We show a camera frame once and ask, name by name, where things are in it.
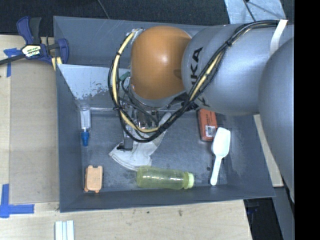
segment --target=white spoon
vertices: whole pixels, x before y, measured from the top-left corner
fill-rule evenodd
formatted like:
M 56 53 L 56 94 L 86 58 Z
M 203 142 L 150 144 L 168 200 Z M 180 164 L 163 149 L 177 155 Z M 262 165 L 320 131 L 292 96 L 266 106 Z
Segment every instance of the white spoon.
M 210 184 L 217 184 L 221 160 L 229 153 L 231 133 L 229 130 L 219 127 L 214 136 L 211 150 L 215 154 L 215 160 L 210 179 Z

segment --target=black floor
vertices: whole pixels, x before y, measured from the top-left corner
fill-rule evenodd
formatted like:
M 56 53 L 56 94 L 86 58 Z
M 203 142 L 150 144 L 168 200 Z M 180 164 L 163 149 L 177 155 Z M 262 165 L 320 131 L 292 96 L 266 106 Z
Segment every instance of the black floor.
M 191 25 L 228 24 L 224 0 L 100 0 L 111 19 Z M 295 0 L 280 0 L 290 23 Z M 41 36 L 53 36 L 53 16 L 106 18 L 97 0 L 0 0 L 0 33 L 17 34 L 23 16 L 42 17 Z M 254 240 L 282 240 L 271 198 L 249 202 L 248 219 Z

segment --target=small vial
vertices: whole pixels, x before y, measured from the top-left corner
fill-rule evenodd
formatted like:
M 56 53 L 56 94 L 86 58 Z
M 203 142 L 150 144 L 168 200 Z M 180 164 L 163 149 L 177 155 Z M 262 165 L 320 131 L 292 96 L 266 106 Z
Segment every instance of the small vial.
M 136 183 L 140 188 L 190 189 L 194 186 L 192 173 L 174 169 L 162 169 L 149 165 L 140 166 L 136 174 Z
M 83 146 L 88 146 L 89 131 L 91 130 L 91 112 L 88 104 L 80 104 L 81 139 Z

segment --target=plastic bottle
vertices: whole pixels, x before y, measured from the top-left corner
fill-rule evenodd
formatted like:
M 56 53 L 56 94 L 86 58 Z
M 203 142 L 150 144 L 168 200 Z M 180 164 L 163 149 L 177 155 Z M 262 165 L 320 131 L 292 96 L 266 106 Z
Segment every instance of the plastic bottle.
M 194 182 L 195 177 L 190 172 L 149 165 L 140 166 L 136 174 L 136 183 L 140 188 L 190 189 Z

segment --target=gray bin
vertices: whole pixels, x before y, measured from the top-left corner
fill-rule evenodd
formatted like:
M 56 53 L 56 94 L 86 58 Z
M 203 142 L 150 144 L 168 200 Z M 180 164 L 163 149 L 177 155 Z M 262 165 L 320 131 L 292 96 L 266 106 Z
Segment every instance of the gray bin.
M 196 186 L 187 190 L 142 189 L 136 172 L 116 163 L 108 153 L 122 140 L 122 129 L 115 111 L 92 113 L 88 147 L 80 139 L 80 116 L 70 82 L 79 78 L 78 67 L 88 72 L 110 67 L 126 33 L 134 28 L 170 25 L 194 36 L 205 26 L 161 24 L 108 19 L 54 17 L 54 38 L 69 43 L 68 64 L 56 69 L 58 109 L 58 151 L 60 211 L 116 209 L 145 206 L 183 205 L 275 196 L 268 167 L 252 116 L 217 114 L 219 127 L 231 131 L 230 152 L 223 159 L 216 186 L 209 184 L 215 156 L 211 143 L 200 140 L 197 115 L 185 113 L 167 130 L 162 143 L 152 154 L 152 165 L 195 174 Z M 121 56 L 120 67 L 130 63 L 130 45 Z M 93 107 L 112 108 L 106 90 L 83 97 Z M 103 185 L 99 193 L 84 191 L 85 168 L 103 166 Z

